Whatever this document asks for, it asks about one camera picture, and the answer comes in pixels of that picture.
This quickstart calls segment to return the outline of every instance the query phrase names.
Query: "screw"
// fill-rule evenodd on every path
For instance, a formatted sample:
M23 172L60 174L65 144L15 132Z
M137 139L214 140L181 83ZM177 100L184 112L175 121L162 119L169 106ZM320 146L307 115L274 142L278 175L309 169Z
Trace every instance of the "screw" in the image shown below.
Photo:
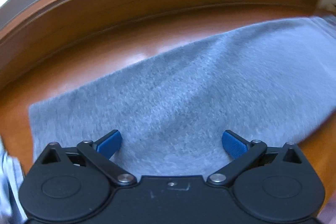
M119 182L122 183L129 183L132 182L134 180L134 176L131 174L121 174L117 177Z
M209 178L212 182L223 182L226 180L226 175L215 173L209 176Z
M174 181L170 181L170 182L168 182L167 184L168 184L168 186L175 186L175 185L177 185L177 183L174 182Z

